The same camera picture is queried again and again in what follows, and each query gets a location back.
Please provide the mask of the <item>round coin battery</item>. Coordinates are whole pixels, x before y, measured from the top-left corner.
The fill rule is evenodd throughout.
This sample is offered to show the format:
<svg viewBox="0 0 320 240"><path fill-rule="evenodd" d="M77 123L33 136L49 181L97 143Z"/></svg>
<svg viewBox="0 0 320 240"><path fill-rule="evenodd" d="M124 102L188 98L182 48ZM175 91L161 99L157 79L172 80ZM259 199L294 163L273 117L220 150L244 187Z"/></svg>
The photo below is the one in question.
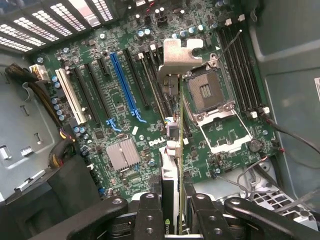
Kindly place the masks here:
<svg viewBox="0 0 320 240"><path fill-rule="evenodd" d="M247 144L247 147L252 153L258 153L263 148L263 143L260 140L253 138Z"/></svg>

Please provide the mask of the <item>green motherboard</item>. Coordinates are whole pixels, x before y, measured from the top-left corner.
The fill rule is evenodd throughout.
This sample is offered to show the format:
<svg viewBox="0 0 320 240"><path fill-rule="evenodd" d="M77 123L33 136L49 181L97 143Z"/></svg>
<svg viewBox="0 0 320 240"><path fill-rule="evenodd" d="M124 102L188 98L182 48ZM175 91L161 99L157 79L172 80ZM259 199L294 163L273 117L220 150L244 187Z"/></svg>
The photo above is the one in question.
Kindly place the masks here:
<svg viewBox="0 0 320 240"><path fill-rule="evenodd" d="M251 43L247 37L246 14L237 0L40 0L21 22L38 30L50 47L34 54L33 73L46 73L54 118L60 136L72 130L81 154L91 166L99 192L131 198L148 189L149 177L161 171L167 123L174 113L174 101L158 82L164 62L164 40L203 41L192 51L203 64L216 59L224 67L235 100L235 110L253 136L263 143L251 152L248 142L233 153L211 153L198 127L184 107L183 172L195 183L221 178L276 153L274 131L259 117L269 108ZM143 107L123 50L128 48L149 108ZM116 53L141 118L131 115L110 54ZM104 93L110 119L99 100L84 64L90 64ZM77 67L90 92L100 124L96 124L80 84L73 72ZM55 70L65 69L86 123L78 125ZM236 116L215 119L203 127L212 147L233 144L247 135ZM140 162L114 170L106 147L132 138Z"/></svg>

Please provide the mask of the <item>white expansion slot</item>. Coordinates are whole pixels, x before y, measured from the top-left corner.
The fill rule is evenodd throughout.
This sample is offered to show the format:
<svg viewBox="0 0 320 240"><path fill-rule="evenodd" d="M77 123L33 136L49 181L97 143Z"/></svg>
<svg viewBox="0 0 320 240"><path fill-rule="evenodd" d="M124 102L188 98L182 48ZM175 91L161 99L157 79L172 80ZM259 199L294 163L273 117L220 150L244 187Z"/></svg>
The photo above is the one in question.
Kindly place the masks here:
<svg viewBox="0 0 320 240"><path fill-rule="evenodd" d="M76 96L76 93L73 89L72 83L70 81L67 72L63 68L55 70L55 74L61 84L62 90L65 94L67 102L71 108L71 112L78 125L84 124L87 122L85 115L82 112L82 107L79 103L79 100Z"/></svg>

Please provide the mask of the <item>silver chipset heatsink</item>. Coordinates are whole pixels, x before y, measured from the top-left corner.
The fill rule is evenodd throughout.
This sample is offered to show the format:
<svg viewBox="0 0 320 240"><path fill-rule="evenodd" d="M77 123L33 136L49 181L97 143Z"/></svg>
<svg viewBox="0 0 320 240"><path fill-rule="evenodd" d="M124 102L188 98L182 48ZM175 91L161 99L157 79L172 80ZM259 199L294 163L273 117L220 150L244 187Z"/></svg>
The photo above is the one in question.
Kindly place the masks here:
<svg viewBox="0 0 320 240"><path fill-rule="evenodd" d="M115 171L121 171L141 161L132 138L106 147L106 153Z"/></svg>

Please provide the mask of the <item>perforated metal drive cage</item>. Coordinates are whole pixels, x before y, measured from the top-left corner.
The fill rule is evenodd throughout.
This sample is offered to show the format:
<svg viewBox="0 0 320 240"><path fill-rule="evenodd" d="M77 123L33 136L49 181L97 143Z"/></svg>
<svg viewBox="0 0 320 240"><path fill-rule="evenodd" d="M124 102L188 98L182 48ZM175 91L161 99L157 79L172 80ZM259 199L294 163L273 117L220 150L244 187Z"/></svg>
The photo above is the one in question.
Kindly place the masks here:
<svg viewBox="0 0 320 240"><path fill-rule="evenodd" d="M294 199L287 195L278 185L274 170L269 160L250 166L243 172L247 178L247 192L243 198L275 212L289 220L320 231L320 188Z"/></svg>

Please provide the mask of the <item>blue expansion slot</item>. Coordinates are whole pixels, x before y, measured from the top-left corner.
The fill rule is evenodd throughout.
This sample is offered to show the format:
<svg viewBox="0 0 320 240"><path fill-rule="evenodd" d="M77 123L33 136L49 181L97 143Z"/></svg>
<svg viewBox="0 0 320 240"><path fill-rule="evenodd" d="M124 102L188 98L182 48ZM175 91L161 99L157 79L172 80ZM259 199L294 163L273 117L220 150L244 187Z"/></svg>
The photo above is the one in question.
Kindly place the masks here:
<svg viewBox="0 0 320 240"><path fill-rule="evenodd" d="M142 119L140 111L136 106L136 103L134 101L133 95L127 83L126 76L124 74L121 62L119 61L117 54L115 52L112 52L109 56L110 56L110 60L112 62L113 68L115 70L116 76L118 78L118 81L121 85L122 91L124 93L125 99L127 101L127 105L129 107L131 115L136 117L139 122L147 123L146 120Z"/></svg>

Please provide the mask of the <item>metal socket cover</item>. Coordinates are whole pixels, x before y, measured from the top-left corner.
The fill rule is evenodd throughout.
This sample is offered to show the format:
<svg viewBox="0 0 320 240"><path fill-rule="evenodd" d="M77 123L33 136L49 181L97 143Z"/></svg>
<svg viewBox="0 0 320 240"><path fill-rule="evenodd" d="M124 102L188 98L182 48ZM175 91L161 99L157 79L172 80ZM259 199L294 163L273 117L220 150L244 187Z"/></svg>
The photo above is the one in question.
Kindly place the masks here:
<svg viewBox="0 0 320 240"><path fill-rule="evenodd" d="M247 135L235 140L232 144L226 143L226 144L222 144L222 145L218 145L218 146L211 146L211 142L210 142L209 138L206 136L206 134L203 130L203 126L205 126L209 123L212 123L215 119L224 119L224 118L230 117L230 116L236 116L238 118L239 122L241 123L243 128L246 130ZM234 108L229 111L219 111L218 109L215 109L215 110L212 110L209 112L195 114L194 117L195 117L197 126L200 128L200 131L201 131L208 147L210 148L210 152L212 154L237 152L237 151L241 150L242 145L244 145L245 143L249 143L253 139L253 136L250 133L249 129L246 127L245 123L243 122L243 120L241 119L241 117L239 116L239 114L237 113L237 111Z"/></svg>

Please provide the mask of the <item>CPU socket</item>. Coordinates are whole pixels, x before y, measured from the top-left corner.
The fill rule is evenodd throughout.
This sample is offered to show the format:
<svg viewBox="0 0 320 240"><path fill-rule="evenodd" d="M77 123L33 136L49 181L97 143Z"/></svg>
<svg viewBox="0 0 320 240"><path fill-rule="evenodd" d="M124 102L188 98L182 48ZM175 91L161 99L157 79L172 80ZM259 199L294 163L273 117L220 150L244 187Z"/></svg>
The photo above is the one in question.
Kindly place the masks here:
<svg viewBox="0 0 320 240"><path fill-rule="evenodd" d="M184 76L184 107L195 125L235 115L236 102L226 71L215 58L194 67Z"/></svg>

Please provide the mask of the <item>black expansion slot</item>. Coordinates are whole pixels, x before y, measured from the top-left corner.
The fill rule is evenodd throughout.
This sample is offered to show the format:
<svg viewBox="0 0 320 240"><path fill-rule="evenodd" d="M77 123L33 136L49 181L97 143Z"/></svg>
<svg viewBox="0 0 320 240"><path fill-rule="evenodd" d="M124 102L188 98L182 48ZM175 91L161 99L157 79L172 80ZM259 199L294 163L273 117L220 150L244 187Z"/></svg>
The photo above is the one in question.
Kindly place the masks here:
<svg viewBox="0 0 320 240"><path fill-rule="evenodd" d="M91 78L91 80L93 82L93 85L94 85L94 87L96 89L96 92L97 92L97 95L98 95L98 99L102 104L102 108L103 108L104 113L106 115L106 119L109 120L110 117L111 117L111 114L110 114L110 110L109 110L108 105L107 105L107 101L106 101L105 95L104 95L103 90L101 88L101 85L100 85L98 79L96 78L96 75L95 75L94 70L91 67L91 65L89 63L85 63L84 66L85 66L85 69L87 70L88 75L90 76L90 78Z"/></svg>
<svg viewBox="0 0 320 240"><path fill-rule="evenodd" d="M91 117L93 118L94 122L96 125L99 125L100 124L100 118L99 118L99 115L97 113L97 110L95 108L95 105L94 105L94 102L92 100L92 97L91 97L91 94L90 94L90 91L84 81L84 78L82 76L82 73L81 71L75 66L73 68L73 72L75 74L75 77L76 79L78 80L79 82L79 85L80 85L80 88L84 94L84 98L88 104L88 108L91 112Z"/></svg>
<svg viewBox="0 0 320 240"><path fill-rule="evenodd" d="M147 96L146 96L145 90L143 88L142 80L138 76L138 72L136 70L136 67L135 67L133 59L131 57L129 49L125 48L123 50L123 54L124 54L126 62L128 63L128 66L129 66L129 69L130 69L130 73L131 73L131 75L133 77L133 80L134 80L135 84L137 85L137 89L138 89L139 94L140 94L142 105L143 105L143 107L145 109L148 109L150 105L149 105L149 102L147 100Z"/></svg>

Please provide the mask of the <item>open black PC case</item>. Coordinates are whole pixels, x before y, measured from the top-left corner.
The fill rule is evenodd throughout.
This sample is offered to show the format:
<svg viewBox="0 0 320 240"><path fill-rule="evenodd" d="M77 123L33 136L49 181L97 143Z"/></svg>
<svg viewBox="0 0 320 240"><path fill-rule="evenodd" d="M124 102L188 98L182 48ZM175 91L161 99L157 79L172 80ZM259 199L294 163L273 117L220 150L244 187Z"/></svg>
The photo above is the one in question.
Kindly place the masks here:
<svg viewBox="0 0 320 240"><path fill-rule="evenodd" d="M145 193L159 196L164 240L204 240L192 229L192 195L209 196L222 212L229 198L247 200L243 195L249 177L243 177L244 171L266 160L280 189L291 198L320 189L320 0L237 1L246 15L247 37L268 105L259 118L274 131L275 154L201 182L183 172L185 223L179 235L174 219L176 181L163 174L168 158L160 172L149 177L146 191L131 198L101 194L73 131L67 130L66 138L60 135L46 73L30 70L36 66L34 55L51 46L38 30L21 22L32 20L30 13L40 0L0 0L0 207L76 156L89 168L98 203L122 197L129 205L128 215L112 221L109 228L100 227L96 240L133 240L136 211Z"/></svg>

